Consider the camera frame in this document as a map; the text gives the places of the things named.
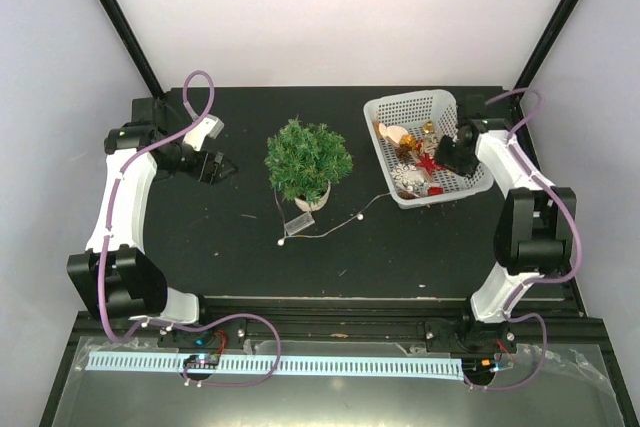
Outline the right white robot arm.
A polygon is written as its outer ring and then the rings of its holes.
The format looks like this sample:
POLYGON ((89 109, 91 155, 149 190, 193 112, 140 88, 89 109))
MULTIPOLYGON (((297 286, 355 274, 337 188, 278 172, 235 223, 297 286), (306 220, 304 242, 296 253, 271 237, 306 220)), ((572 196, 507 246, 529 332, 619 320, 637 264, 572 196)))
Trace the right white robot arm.
POLYGON ((493 238, 496 263, 454 326, 457 343, 471 351, 503 337, 513 308, 533 285, 568 282, 582 263, 576 195, 556 186, 526 155, 517 139, 523 125, 462 118, 435 152, 436 163, 457 175, 470 177, 485 167, 504 196, 493 238))

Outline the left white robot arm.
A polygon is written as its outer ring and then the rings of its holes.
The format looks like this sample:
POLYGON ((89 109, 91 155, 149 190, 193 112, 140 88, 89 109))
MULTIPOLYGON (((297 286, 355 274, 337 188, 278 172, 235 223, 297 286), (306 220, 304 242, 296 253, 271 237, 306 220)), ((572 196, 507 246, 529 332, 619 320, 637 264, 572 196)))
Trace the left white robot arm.
POLYGON ((150 320, 180 324, 193 346, 214 335, 213 319, 204 315, 203 299, 171 288, 143 246, 144 220, 156 174, 185 173, 214 184, 226 177, 224 156, 205 142, 222 131, 223 122, 208 115, 183 136, 171 138, 164 103, 152 98, 132 103, 132 119, 109 131, 104 141, 107 179, 94 231, 84 252, 69 257, 67 273, 94 319, 150 320))

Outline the small green christmas tree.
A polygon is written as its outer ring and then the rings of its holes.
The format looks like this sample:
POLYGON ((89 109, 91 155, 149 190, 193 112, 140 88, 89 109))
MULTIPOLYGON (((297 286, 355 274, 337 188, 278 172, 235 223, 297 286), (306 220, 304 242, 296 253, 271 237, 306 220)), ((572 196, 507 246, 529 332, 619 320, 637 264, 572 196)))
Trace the small green christmas tree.
POLYGON ((267 139, 264 163, 271 187, 303 212, 322 209, 331 188, 350 175, 345 138, 326 124, 291 119, 267 139))

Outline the white plastic basket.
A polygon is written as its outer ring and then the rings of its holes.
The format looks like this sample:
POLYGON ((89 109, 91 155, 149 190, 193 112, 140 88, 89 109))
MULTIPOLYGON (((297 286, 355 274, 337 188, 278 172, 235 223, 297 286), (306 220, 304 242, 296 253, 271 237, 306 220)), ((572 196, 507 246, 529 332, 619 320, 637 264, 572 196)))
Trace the white plastic basket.
POLYGON ((485 192, 494 184, 493 177, 482 165, 477 167, 472 177, 461 177, 445 168, 429 176, 416 167, 419 157, 425 153, 434 159, 443 135, 454 137, 457 132, 458 106, 452 93, 435 89, 385 96, 368 101, 363 113, 390 195, 400 208, 412 209, 461 200, 485 192), (402 126, 416 138, 418 144, 412 151, 412 162, 398 160, 395 150, 399 146, 379 139, 374 130, 375 122, 402 126), (400 163, 414 165, 424 175, 427 185, 416 192, 398 189, 391 171, 400 163), (444 193, 429 196, 427 190, 430 186, 442 187, 444 193))

